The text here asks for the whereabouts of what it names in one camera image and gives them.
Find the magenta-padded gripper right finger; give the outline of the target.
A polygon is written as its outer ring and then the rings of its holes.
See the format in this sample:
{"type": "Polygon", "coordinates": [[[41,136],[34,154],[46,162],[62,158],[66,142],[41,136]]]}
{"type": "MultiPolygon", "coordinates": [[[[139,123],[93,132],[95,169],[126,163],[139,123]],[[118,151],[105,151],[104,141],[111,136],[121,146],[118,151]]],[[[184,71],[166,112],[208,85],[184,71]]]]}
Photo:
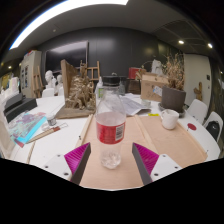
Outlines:
{"type": "Polygon", "coordinates": [[[144,185],[181,170],[181,167],[167,154],[158,155],[137,143],[132,145],[132,154],[144,185]]]}

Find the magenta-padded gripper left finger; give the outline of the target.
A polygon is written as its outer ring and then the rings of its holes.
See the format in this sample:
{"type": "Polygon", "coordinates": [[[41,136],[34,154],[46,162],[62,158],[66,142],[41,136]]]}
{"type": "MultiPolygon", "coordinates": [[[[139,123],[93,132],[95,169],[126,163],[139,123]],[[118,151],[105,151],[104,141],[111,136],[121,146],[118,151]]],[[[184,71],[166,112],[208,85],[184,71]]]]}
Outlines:
{"type": "Polygon", "coordinates": [[[79,185],[90,154],[91,144],[86,143],[65,155],[57,154],[43,166],[43,169],[79,185]]]}

